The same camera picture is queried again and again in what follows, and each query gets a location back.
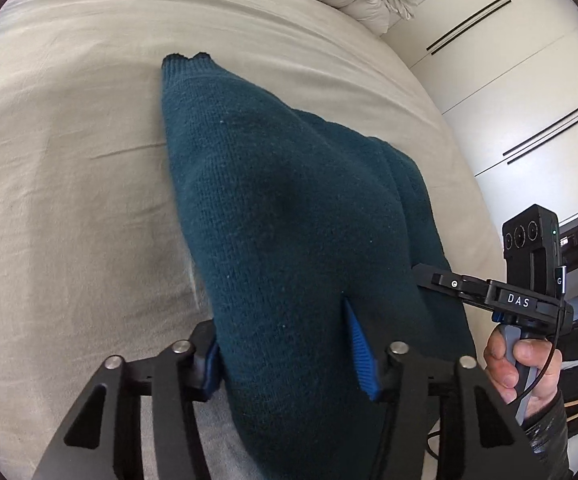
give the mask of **hand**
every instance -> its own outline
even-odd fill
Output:
[[[549,341],[523,339],[514,345],[514,357],[518,362],[527,366],[536,366],[538,370],[544,367],[550,351],[551,343]],[[496,390],[504,402],[507,404],[512,402],[517,397],[515,385],[518,383],[518,370],[506,358],[506,341],[498,329],[493,330],[489,336],[484,358],[486,361],[485,372]],[[544,377],[530,393],[526,418],[546,407],[556,396],[561,364],[562,354],[560,350],[556,350]]]

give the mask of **mattress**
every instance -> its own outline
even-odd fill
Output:
[[[109,354],[211,316],[166,163],[160,63],[209,52],[288,105],[411,156],[456,272],[504,279],[451,131],[397,55],[314,0],[9,0],[0,12],[0,468],[32,475]],[[467,310],[480,352],[492,324]],[[148,433],[148,405],[144,410]],[[258,478],[224,392],[197,407],[215,479]],[[154,476],[145,440],[146,478]]]

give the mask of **dresser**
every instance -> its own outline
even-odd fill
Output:
[[[498,231],[534,203],[576,224],[572,0],[424,0],[383,39],[453,129]]]

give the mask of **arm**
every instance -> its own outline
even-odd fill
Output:
[[[524,365],[542,368],[550,348],[548,341],[522,340],[516,343],[514,356]],[[518,372],[505,354],[504,337],[494,330],[484,352],[486,373],[504,401],[509,403],[517,396],[514,387]],[[546,374],[530,395],[526,421],[522,425],[533,452],[549,469],[549,480],[572,477],[566,455],[566,414],[562,394],[558,390],[561,364],[562,354],[556,350]]]

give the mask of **black sleeve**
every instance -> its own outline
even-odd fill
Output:
[[[531,449],[547,467],[549,480],[570,480],[573,473],[568,468],[566,446],[566,412],[562,393],[522,425],[529,438]]]

